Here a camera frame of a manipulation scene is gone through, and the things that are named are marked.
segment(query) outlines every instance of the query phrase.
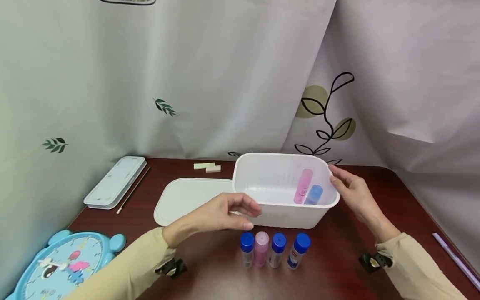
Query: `dark red table surface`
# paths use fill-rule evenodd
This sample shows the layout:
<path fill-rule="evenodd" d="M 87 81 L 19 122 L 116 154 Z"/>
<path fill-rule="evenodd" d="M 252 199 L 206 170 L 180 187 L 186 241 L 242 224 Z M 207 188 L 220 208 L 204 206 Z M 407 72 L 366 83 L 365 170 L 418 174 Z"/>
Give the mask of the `dark red table surface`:
<path fill-rule="evenodd" d="M 168 183 L 182 177 L 231 179 L 235 165 L 217 161 L 222 171 L 205 173 L 193 170 L 198 160 L 148 158 L 147 162 L 151 170 L 120 215 L 115 214 L 118 206 L 86 208 L 69 229 L 107 236 L 122 233 L 129 245 L 158 226 L 153 212 Z M 426 249 L 468 299 L 480 299 L 480 293 L 432 237 L 433 232 L 445 235 L 394 172 L 380 167 L 343 168 L 365 178 L 385 215 Z M 299 232 L 310 236 L 312 245 L 297 270 L 288 270 L 284 261 L 278 269 L 265 265 L 246 270 L 240 261 L 240 231 L 202 233 L 178 247 L 177 257 L 186 262 L 188 272 L 176 280 L 160 278 L 140 299 L 401 299 L 383 270 L 369 275 L 360 266 L 358 257 L 375 252 L 375 241 L 342 200 L 313 229 L 255 227 L 253 233 L 261 230 L 270 236 L 282 232 L 288 248 Z"/>

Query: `clear bottle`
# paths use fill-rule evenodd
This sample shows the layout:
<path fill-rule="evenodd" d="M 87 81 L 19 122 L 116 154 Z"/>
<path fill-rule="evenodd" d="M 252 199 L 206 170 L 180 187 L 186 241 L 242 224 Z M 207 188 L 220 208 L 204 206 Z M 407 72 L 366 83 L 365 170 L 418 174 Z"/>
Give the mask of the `clear bottle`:
<path fill-rule="evenodd" d="M 270 256 L 268 257 L 268 264 L 272 268 L 277 268 L 280 265 L 280 260 L 282 259 L 286 244 L 287 238 L 283 234 L 276 233 L 273 235 Z"/>
<path fill-rule="evenodd" d="M 290 270 L 296 270 L 300 264 L 300 261 L 304 254 L 310 247 L 310 238 L 305 233 L 299 233 L 295 242 L 293 243 L 292 250 L 287 257 L 287 267 Z"/>
<path fill-rule="evenodd" d="M 321 186 L 319 185 L 312 186 L 303 204 L 317 205 L 323 192 L 324 190 Z"/>
<path fill-rule="evenodd" d="M 255 235 L 255 247 L 253 255 L 253 265 L 263 267 L 267 258 L 269 237 L 265 231 L 260 231 Z"/>
<path fill-rule="evenodd" d="M 241 260 L 244 267 L 250 268 L 253 264 L 253 234 L 244 232 L 240 237 Z"/>

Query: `person's right hand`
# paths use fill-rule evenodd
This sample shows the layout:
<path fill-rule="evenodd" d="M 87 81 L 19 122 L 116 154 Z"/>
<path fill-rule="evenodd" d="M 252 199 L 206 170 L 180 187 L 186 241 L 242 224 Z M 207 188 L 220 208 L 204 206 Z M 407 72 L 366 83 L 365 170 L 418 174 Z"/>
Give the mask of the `person's right hand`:
<path fill-rule="evenodd" d="M 355 213 L 358 220 L 367 224 L 373 219 L 379 219 L 383 216 L 362 177 L 353 175 L 334 165 L 329 165 L 328 168 L 334 175 L 330 176 L 331 183 L 342 195 L 343 200 Z"/>

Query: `curtain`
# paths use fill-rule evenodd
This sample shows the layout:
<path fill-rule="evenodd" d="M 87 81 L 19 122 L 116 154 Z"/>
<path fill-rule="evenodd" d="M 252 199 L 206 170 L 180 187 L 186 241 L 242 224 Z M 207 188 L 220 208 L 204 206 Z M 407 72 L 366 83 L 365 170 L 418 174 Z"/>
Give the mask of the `curtain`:
<path fill-rule="evenodd" d="M 477 271 L 479 14 L 475 1 L 337 1 L 283 146 L 392 169 Z"/>
<path fill-rule="evenodd" d="M 480 270 L 479 13 L 455 0 L 3 3 L 0 297 L 125 155 L 390 168 Z"/>
<path fill-rule="evenodd" d="M 3 3 L 0 298 L 120 157 L 279 152 L 334 5 Z"/>

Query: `black clip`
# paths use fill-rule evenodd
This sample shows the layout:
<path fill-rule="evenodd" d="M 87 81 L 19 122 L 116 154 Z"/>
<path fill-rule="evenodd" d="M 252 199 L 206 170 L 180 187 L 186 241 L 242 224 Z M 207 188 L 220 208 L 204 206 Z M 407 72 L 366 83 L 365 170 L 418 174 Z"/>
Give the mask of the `black clip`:
<path fill-rule="evenodd" d="M 170 276 L 173 279 L 175 279 L 178 276 L 180 276 L 180 274 L 185 273 L 187 270 L 188 270 L 187 266 L 185 265 L 185 263 L 181 258 L 178 260 L 175 260 L 174 258 L 172 258 L 163 266 L 156 269 L 155 273 L 165 275 L 165 276 Z"/>
<path fill-rule="evenodd" d="M 393 261 L 389 257 L 381 255 L 378 252 L 374 255 L 366 253 L 360 256 L 359 262 L 363 266 L 363 268 L 365 268 L 368 274 L 376 272 L 382 267 L 391 267 L 393 265 Z"/>

